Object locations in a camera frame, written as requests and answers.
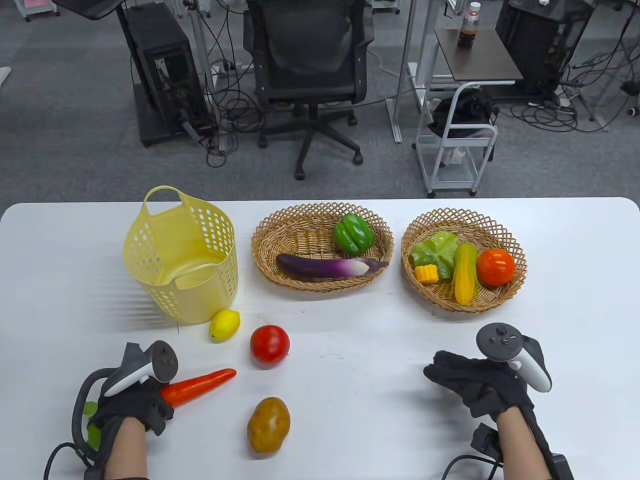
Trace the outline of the person's left hand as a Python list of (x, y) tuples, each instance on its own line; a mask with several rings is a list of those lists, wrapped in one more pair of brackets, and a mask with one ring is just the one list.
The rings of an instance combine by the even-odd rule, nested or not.
[(174, 379), (178, 366), (176, 353), (164, 340), (156, 340), (146, 350), (138, 343), (127, 343), (119, 367), (103, 383), (97, 411), (88, 423), (103, 430), (112, 419), (135, 418), (160, 436), (174, 415), (162, 390)]

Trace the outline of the person's right hand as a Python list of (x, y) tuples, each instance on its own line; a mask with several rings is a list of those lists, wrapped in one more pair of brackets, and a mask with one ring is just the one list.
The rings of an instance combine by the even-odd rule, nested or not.
[(527, 421), (536, 419), (525, 382), (505, 362), (438, 350), (432, 363), (423, 368), (423, 374), (462, 398), (473, 418), (490, 416), (496, 422), (502, 413), (516, 407)]

